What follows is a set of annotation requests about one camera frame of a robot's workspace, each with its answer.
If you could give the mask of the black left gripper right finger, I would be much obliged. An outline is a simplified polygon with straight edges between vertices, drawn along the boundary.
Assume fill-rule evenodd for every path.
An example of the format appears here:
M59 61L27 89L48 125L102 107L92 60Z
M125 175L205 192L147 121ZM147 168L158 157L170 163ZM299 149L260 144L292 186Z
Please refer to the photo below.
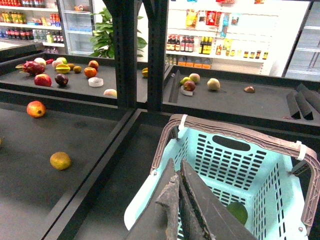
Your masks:
M180 219L186 240L254 240L192 166L180 162Z

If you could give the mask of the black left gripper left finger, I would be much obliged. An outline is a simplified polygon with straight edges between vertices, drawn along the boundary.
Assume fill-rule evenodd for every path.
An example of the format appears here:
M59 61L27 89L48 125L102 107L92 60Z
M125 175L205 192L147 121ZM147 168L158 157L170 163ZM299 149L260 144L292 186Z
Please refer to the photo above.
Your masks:
M180 178L173 159L144 181L124 214L126 240L176 240L179 228Z

